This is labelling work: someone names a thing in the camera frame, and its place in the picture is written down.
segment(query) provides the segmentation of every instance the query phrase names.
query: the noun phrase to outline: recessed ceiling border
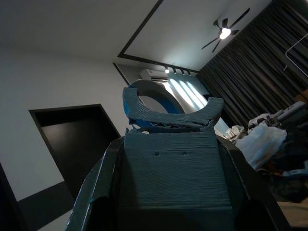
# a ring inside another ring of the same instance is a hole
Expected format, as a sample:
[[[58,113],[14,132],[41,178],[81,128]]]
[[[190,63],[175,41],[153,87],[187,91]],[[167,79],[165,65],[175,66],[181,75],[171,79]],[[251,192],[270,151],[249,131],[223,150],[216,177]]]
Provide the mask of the recessed ceiling border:
[[[181,66],[176,66],[176,65],[172,65],[172,64],[166,64],[166,63],[162,63],[162,62],[159,62],[159,61],[154,61],[154,60],[150,60],[150,59],[144,59],[144,58],[141,58],[141,57],[138,57],[138,56],[133,56],[133,55],[125,54],[125,52],[129,48],[129,46],[133,43],[135,38],[138,36],[138,34],[141,32],[141,30],[144,28],[144,26],[147,24],[147,22],[150,20],[152,15],[155,13],[155,11],[158,9],[158,7],[162,4],[163,1],[164,0],[158,0],[157,1],[157,3],[154,5],[154,7],[151,9],[151,11],[148,13],[148,15],[143,20],[143,22],[137,28],[135,33],[128,40],[128,42],[126,43],[124,48],[121,50],[121,52],[118,55],[118,57],[119,58],[123,58],[123,59],[130,59],[130,60],[134,60],[134,61],[138,61],[138,62],[148,63],[148,64],[154,64],[154,65],[159,65],[159,66],[168,66],[168,67],[175,68],[175,69],[183,69],[183,70],[188,70],[190,72],[199,73],[199,71],[192,70],[192,69],[189,69],[189,68],[185,68],[185,67],[181,67]]]

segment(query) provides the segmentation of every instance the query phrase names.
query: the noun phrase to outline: air conditioner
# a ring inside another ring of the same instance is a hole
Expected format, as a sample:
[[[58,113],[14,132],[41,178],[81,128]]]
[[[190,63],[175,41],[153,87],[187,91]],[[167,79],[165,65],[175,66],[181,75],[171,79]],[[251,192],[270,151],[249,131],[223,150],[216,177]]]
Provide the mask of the air conditioner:
[[[149,69],[143,69],[139,76],[142,79],[152,80],[152,81],[158,81],[158,82],[167,82],[169,77],[164,71],[156,71],[156,70],[149,70]]]

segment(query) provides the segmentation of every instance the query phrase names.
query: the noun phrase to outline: ceiling light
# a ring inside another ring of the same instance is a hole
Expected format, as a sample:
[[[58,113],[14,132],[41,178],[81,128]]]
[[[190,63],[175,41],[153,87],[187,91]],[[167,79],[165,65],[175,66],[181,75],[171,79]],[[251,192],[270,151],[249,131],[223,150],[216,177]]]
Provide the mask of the ceiling light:
[[[170,72],[170,71],[169,71],[168,67],[165,66],[165,73],[166,73],[166,74],[169,74],[169,72]]]
[[[230,34],[231,34],[231,30],[230,29],[223,28],[219,37],[220,37],[220,39],[225,39]]]

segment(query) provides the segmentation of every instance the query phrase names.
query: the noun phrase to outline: ceiling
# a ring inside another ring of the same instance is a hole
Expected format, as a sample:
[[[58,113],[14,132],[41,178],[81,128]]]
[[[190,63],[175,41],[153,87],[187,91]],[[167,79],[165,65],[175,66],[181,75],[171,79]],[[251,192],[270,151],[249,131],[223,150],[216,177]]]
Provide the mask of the ceiling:
[[[3,0],[0,46],[125,63],[116,58],[157,0]],[[164,0],[125,54],[200,70],[215,53],[216,19],[243,29],[271,0]]]

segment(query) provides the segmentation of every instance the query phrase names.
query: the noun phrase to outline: white wall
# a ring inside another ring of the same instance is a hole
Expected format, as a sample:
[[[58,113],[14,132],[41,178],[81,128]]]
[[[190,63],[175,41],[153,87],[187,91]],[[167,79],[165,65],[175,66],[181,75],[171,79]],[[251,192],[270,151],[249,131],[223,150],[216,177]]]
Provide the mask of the white wall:
[[[0,50],[0,161],[17,201],[63,181],[28,110],[101,103],[123,135],[125,86],[112,63]]]

